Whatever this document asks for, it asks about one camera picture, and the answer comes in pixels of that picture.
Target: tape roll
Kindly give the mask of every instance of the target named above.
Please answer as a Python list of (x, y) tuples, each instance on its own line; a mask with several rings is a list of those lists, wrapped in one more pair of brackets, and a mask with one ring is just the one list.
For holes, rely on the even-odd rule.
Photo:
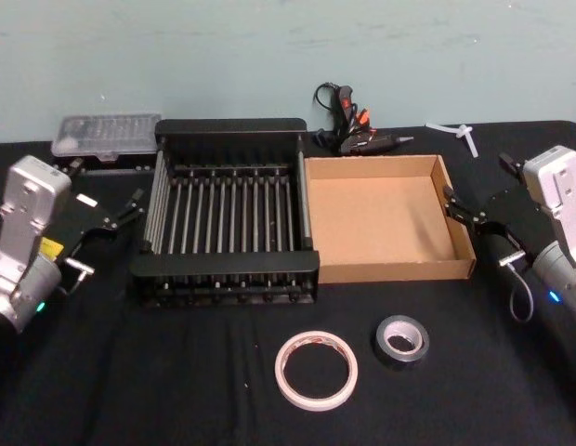
[[(410, 348), (399, 347), (394, 342), (397, 338), (405, 339)], [(429, 345), (425, 327), (408, 316), (391, 316), (382, 321), (374, 339), (377, 358), (395, 368), (407, 368), (420, 362), (426, 356)]]
[[(286, 381), (284, 368), (290, 355), (299, 347), (306, 344), (323, 344), (337, 351), (347, 362), (348, 377), (344, 386), (328, 398), (309, 398), (300, 395)], [(349, 345), (335, 334), (326, 332), (304, 332), (291, 337), (280, 348), (276, 357), (276, 381), (282, 395), (294, 406), (312, 412), (330, 411), (343, 404), (354, 391), (356, 381), (359, 377), (359, 366), (356, 362), (354, 352)]]

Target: black tablecloth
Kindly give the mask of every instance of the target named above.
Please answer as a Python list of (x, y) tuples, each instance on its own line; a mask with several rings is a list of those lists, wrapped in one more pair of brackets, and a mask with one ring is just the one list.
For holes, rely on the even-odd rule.
[[(572, 123), (473, 126), (476, 160), (454, 135), (423, 127), (397, 129), (415, 142), (395, 153), (442, 154), (458, 193), (478, 205), (514, 185), (500, 151), (576, 149)], [(25, 153), (49, 159), (47, 143), (0, 145), (0, 202), (8, 166)], [(148, 174), (80, 177), (75, 187), (116, 210), (150, 183)], [(483, 243), (469, 281), (322, 286), (311, 306), (147, 311), (124, 293), (132, 240), (89, 246), (97, 274), (50, 302), (0, 363), (1, 445), (576, 444), (576, 324), (536, 284), (536, 320), (512, 322)], [(373, 354), (373, 332), (392, 314), (430, 334), (416, 369), (391, 371)], [(358, 359), (354, 394), (327, 413), (297, 409), (276, 386), (278, 349), (306, 330), (339, 335)], [(288, 368), (318, 394), (346, 374), (317, 350)]]

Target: white plastic piece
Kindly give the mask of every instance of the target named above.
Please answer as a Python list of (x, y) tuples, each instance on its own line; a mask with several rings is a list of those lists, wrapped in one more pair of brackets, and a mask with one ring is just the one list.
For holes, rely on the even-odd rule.
[(469, 125), (465, 125), (465, 124), (461, 124), (459, 126), (459, 128), (451, 128), (451, 127), (446, 127), (444, 125), (437, 125), (437, 124), (431, 124), (431, 123), (426, 123), (425, 124), (428, 128), (432, 128), (434, 130), (438, 130), (440, 132), (447, 132), (447, 133), (454, 133), (456, 138), (465, 138), (465, 140), (467, 141), (467, 145), (470, 148), (470, 151), (472, 152), (472, 156), (474, 158), (478, 158), (478, 150), (476, 149), (476, 145), (474, 144), (474, 139), (472, 139), (472, 135), (471, 135), (471, 131), (474, 130), (473, 127), (470, 127)]
[[(297, 393), (290, 387), (284, 376), (284, 367), (290, 355), (299, 347), (306, 344), (323, 344), (335, 349), (344, 357), (347, 362), (348, 377), (344, 386), (334, 395), (328, 398), (308, 398)], [(359, 377), (359, 366), (356, 362), (354, 352), (349, 345), (335, 334), (326, 332), (304, 332), (291, 337), (280, 348), (276, 357), (276, 381), (282, 395), (294, 406), (312, 412), (331, 411), (337, 406), (343, 404), (354, 391), (356, 381)]]
[(83, 204), (87, 204), (90, 207), (96, 207), (98, 202), (87, 195), (83, 195), (83, 193), (78, 193), (77, 197), (75, 197), (78, 201), (82, 202)]

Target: open cardboard box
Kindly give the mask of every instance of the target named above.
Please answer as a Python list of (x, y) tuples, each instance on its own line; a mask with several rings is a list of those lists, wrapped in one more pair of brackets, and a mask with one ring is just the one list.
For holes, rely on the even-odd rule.
[(320, 283), (467, 279), (476, 255), (447, 218), (440, 156), (306, 159)]

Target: black dish rack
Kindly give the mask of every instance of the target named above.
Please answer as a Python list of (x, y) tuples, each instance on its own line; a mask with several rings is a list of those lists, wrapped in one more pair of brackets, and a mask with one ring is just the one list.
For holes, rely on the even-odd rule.
[(311, 303), (319, 253), (300, 119), (164, 120), (141, 252), (147, 306)]

